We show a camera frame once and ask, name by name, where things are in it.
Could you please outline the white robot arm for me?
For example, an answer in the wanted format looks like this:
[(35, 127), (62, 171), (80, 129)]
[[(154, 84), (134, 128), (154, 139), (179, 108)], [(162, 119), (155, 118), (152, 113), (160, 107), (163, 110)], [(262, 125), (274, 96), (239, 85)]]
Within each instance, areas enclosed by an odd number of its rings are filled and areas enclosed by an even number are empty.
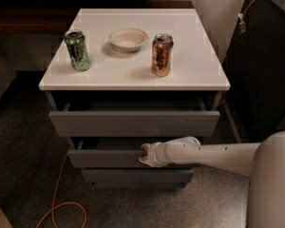
[(151, 167), (201, 164), (249, 178), (246, 227), (285, 228), (285, 131), (263, 142), (202, 145), (195, 137), (142, 145)]

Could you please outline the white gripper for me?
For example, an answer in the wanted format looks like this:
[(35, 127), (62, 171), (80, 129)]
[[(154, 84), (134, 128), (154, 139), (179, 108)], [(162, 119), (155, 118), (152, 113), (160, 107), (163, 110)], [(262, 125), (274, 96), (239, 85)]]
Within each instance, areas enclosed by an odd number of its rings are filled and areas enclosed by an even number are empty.
[(151, 167), (161, 167), (162, 164), (157, 158), (157, 148), (160, 144), (155, 143), (144, 143), (141, 149), (147, 152), (147, 157), (139, 157), (139, 162)]

